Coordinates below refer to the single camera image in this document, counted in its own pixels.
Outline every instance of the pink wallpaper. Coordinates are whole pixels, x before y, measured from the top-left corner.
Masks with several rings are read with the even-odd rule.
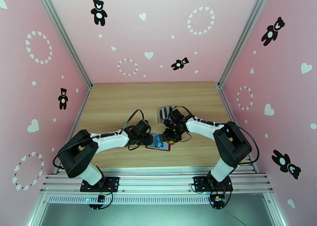
[[[224,86],[239,124],[259,144],[257,166],[294,226],[316,225],[316,11],[317,0],[267,0]],[[279,17],[284,26],[275,25]],[[264,46],[265,34],[275,41]]]
[[[54,171],[88,88],[41,0],[0,0],[0,21],[0,225],[17,226]]]
[[[52,0],[93,83],[218,81],[256,0],[101,1]]]

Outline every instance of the black teddy bear decal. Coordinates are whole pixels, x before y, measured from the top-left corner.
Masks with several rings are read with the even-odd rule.
[[[106,24],[105,17],[108,17],[107,13],[103,10],[103,1],[93,0],[95,8],[93,8],[90,12],[94,14],[95,24],[98,25],[100,22],[101,26]]]
[[[173,63],[171,67],[173,68],[173,70],[178,70],[184,68],[184,65],[187,63],[189,63],[189,61],[187,57],[185,57],[183,60],[176,60],[176,63]]]
[[[279,33],[278,30],[280,30],[284,26],[285,23],[283,19],[279,17],[274,26],[270,25],[269,27],[267,27],[267,32],[263,35],[261,39],[262,42],[265,41],[263,45],[267,46],[272,41],[272,39],[275,41],[275,39],[277,38],[277,34]]]
[[[282,172],[290,172],[290,174],[295,178],[298,179],[300,172],[302,171],[299,167],[295,166],[294,164],[290,163],[290,157],[287,154],[284,156],[277,150],[274,150],[273,153],[276,155],[272,155],[273,161],[280,166],[280,170]]]
[[[66,91],[67,91],[67,89],[61,88],[61,95],[58,97],[59,108],[64,109],[64,110],[66,110],[66,102],[68,101]]]

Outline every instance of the black mounting plate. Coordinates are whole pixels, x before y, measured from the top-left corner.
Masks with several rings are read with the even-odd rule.
[[[212,190],[208,183],[208,177],[206,176],[195,176],[193,177],[195,187],[195,191],[197,193],[200,192],[223,192],[223,189],[226,190],[226,192],[232,192],[233,187],[231,184],[231,180],[229,177],[226,177],[221,184],[216,188],[216,190]]]
[[[119,180],[120,178],[117,176],[107,176],[102,178],[96,185],[91,186],[88,182],[85,180],[82,181],[82,185],[80,187],[81,192],[112,192],[116,193],[118,191],[119,187]]]

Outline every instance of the vent grille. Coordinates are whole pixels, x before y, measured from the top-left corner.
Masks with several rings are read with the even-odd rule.
[[[49,203],[63,204],[107,204],[111,195],[104,203],[97,202],[98,195],[55,195],[50,196]],[[208,204],[209,195],[114,195],[112,204]]]

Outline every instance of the wooden tabletop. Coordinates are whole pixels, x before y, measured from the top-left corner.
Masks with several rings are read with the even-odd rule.
[[[157,123],[157,110],[183,105],[204,120],[225,123],[229,117],[214,82],[153,82],[94,84],[76,132],[106,133],[120,130],[130,115],[141,109],[153,133],[161,134],[165,126]],[[188,113],[180,108],[183,115]],[[129,125],[142,119],[138,112]],[[170,151],[127,147],[113,148],[96,154],[92,160],[100,168],[172,167],[215,165],[219,159],[216,144],[209,138],[192,134],[187,142],[178,142]]]

